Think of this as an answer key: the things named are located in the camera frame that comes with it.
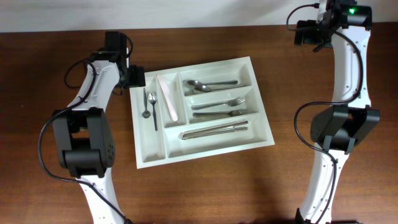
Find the small silver teaspoon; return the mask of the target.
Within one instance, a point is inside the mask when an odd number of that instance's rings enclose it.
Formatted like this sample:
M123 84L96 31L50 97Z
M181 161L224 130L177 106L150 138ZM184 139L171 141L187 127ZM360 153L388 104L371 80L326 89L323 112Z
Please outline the small silver teaspoon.
M155 110L155 104L157 103L156 94L153 93L153 92L150 92L148 94L148 101L152 105L152 115L153 115L153 120L154 120L154 128L155 128L155 131L158 131L157 115L156 115L156 110Z

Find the pink plastic knife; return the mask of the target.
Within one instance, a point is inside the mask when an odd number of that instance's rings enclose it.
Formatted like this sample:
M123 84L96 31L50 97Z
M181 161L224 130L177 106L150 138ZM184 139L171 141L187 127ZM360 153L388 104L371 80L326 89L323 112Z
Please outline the pink plastic knife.
M176 109L174 107L174 104L172 103L172 100L171 100L171 96L172 95L170 93L170 88L169 88L169 86L167 84L167 81L162 75L156 75L156 77L157 77L157 80L158 80L158 82L160 84L160 87L162 89L162 92L163 92L163 95L164 95L164 98L165 98L165 102L167 104L167 108L168 108L168 111L169 111L170 118L171 118L172 121L178 121L178 114L177 114L177 111L176 111Z

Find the small dark teaspoon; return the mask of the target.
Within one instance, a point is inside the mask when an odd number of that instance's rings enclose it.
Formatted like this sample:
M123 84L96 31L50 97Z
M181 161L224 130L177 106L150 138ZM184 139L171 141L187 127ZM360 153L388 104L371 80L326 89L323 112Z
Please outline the small dark teaspoon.
M147 119L150 117L150 111L147 109L147 94L146 88L143 88L143 97L144 97L144 111L142 112L142 117Z

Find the large silver spoon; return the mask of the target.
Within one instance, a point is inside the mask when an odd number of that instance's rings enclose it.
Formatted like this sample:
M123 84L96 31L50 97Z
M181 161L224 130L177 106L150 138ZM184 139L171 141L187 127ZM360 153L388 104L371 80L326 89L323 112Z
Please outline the large silver spoon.
M193 92L195 94L211 93L211 92L215 92L215 91L230 90L230 89L241 88L241 87L246 87L246 86L245 85L237 85L237 86L224 87L224 88L210 88L209 86L201 85L201 86L194 87Z
M198 80L185 80L186 85L190 86L203 86L203 85L236 85L238 84L237 80L231 80L226 82L211 82L211 83L202 83Z

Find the white plastic cutlery tray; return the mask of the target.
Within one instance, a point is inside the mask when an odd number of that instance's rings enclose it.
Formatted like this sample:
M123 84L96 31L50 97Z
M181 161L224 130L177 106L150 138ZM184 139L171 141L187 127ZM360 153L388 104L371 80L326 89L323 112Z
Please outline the white plastic cutlery tray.
M178 114L178 121L172 121L170 118L156 75L162 75L167 81L172 95L171 100ZM147 72L145 78L145 87L130 89L137 168L266 147L275 143L249 57ZM237 80L238 84L236 85L206 86L224 88L245 85L246 87L195 94L193 92L195 86L186 85L185 80L198 80L202 83ZM150 117L147 119L142 117L144 111L143 88L146 88L147 109L150 111ZM148 101L150 92L157 96L155 110L158 131L155 131L152 105ZM246 97L246 101L238 106L220 105L202 110L191 109L193 105L219 103L242 96ZM252 113L233 117L194 118L192 116L192 113L232 110L252 110ZM187 140L182 140L180 136L185 131L245 120L249 121L247 131Z

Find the silver fork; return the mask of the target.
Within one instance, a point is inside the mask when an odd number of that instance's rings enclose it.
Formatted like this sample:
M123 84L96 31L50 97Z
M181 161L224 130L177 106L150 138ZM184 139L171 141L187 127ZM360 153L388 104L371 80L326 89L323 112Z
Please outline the silver fork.
M219 103L211 103L211 104L207 104L207 105L193 105L193 106L191 106L191 109L192 110L202 110L205 108L210 108L210 107L220 106L220 105L238 106L238 105L244 103L245 101L246 101L246 97L242 96L242 97L238 97L238 98L235 98L232 100L219 102Z
M205 116L241 116L252 113L252 110L232 110L232 111L220 111L220 112L206 112L206 113L192 113L194 118L205 117Z

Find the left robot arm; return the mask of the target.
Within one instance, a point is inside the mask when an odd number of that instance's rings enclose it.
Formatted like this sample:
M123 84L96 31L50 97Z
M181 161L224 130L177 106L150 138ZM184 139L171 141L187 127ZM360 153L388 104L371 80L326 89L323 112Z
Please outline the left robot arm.
M122 32L107 31L104 47L81 60L86 77L78 94L62 110L54 111L44 128L52 127L58 159L78 184L94 223L130 223L121 211L113 187L111 168L116 146L106 118L115 88L144 87L143 67L130 65L132 40Z

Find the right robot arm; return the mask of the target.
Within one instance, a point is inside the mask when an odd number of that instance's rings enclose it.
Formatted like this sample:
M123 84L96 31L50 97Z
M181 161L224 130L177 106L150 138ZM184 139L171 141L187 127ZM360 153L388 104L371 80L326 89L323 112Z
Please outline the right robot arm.
M381 113L371 107L366 79L368 42L373 27L372 9L356 1L313 3L315 20L298 21L295 45L314 44L315 52L333 49L335 81L333 98L310 127L315 151L307 194L297 209L295 223L331 223L338 179L349 155L378 124Z

